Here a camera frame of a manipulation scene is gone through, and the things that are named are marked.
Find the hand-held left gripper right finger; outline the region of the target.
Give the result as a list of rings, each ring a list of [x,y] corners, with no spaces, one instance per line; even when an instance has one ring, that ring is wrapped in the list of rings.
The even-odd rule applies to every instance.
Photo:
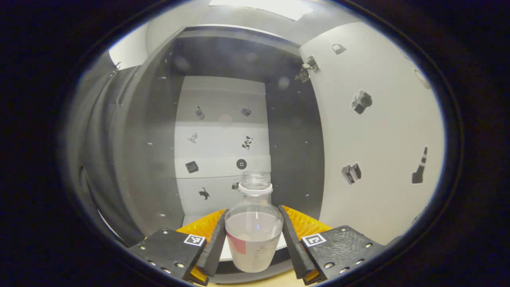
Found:
[[[290,207],[278,209],[296,277],[305,285],[342,278],[385,249],[350,226],[332,228]]]

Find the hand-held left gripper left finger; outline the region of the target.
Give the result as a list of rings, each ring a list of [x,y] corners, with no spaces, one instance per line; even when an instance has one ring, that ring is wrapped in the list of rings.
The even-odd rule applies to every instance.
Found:
[[[226,213],[215,211],[177,230],[161,228],[129,247],[129,252],[166,276],[207,285],[224,248]]]

